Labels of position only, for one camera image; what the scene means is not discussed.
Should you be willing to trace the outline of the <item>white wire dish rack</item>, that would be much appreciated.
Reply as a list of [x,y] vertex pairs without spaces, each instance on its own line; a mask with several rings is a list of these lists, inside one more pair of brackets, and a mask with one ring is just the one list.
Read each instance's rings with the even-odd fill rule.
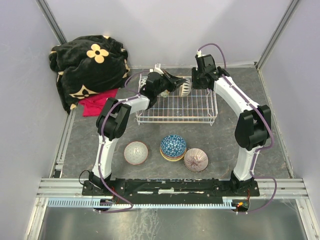
[[179,89],[168,97],[157,97],[147,110],[135,114],[137,123],[201,123],[212,125],[218,116],[216,93],[208,89],[191,89],[188,96],[179,97]]

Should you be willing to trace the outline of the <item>blue triangle patterned bowl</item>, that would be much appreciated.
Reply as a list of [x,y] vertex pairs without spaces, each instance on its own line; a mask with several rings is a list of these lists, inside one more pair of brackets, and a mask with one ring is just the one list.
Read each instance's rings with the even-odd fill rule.
[[179,135],[167,135],[162,139],[160,149],[166,156],[175,158],[181,156],[186,151],[187,143],[185,139]]

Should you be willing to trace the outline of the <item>red patterned bowl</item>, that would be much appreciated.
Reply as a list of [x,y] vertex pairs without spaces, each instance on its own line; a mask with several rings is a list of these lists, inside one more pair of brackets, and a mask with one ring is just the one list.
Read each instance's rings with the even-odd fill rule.
[[147,83],[147,78],[146,77],[141,77],[139,80],[139,89],[143,89],[143,87],[146,85]]

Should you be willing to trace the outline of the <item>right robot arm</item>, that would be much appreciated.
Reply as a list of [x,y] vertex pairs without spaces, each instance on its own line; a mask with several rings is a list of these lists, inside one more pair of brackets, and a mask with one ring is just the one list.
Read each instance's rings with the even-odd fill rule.
[[239,145],[235,168],[231,172],[229,189],[242,195],[254,182],[254,169],[258,155],[265,149],[268,139],[273,139],[271,109],[250,99],[233,81],[230,74],[216,66],[210,54],[195,55],[197,66],[192,68],[192,86],[196,90],[208,89],[219,95],[234,111],[237,124],[234,137]]

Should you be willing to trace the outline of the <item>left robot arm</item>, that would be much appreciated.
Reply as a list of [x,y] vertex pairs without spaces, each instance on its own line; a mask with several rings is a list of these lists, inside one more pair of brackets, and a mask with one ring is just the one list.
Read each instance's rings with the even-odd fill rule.
[[107,99],[96,120],[99,144],[94,167],[89,173],[89,181],[99,195],[106,195],[111,189],[109,180],[114,150],[127,128],[130,115],[150,109],[161,93],[174,92],[185,82],[185,78],[173,76],[165,70],[153,70],[134,96]]

